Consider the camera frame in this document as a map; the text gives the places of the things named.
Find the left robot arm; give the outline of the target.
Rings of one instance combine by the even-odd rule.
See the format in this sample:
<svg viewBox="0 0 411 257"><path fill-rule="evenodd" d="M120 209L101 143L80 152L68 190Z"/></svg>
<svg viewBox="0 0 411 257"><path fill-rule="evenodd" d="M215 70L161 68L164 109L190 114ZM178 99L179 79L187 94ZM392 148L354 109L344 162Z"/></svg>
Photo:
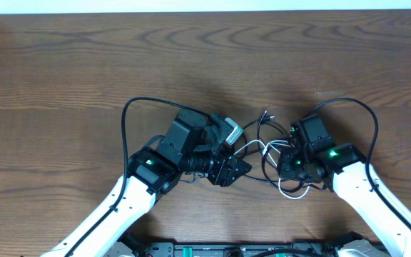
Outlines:
<svg viewBox="0 0 411 257"><path fill-rule="evenodd" d="M230 186L251 170L233 153L243 128L230 118L210 118L182 109L156 148L146 144L125 163L109 195L47 256L104 256L135 221L172 190L185 173L205 176L213 185Z"/></svg>

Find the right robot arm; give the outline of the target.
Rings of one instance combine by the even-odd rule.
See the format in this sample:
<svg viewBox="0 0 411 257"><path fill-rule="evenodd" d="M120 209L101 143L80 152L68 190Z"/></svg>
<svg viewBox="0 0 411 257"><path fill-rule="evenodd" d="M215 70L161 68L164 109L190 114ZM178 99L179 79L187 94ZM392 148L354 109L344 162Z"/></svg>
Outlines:
<svg viewBox="0 0 411 257"><path fill-rule="evenodd" d="M411 211L354 144L337 145L318 115L293 123L289 142L277 167L282 179L322 184L361 216L391 256L411 256Z"/></svg>

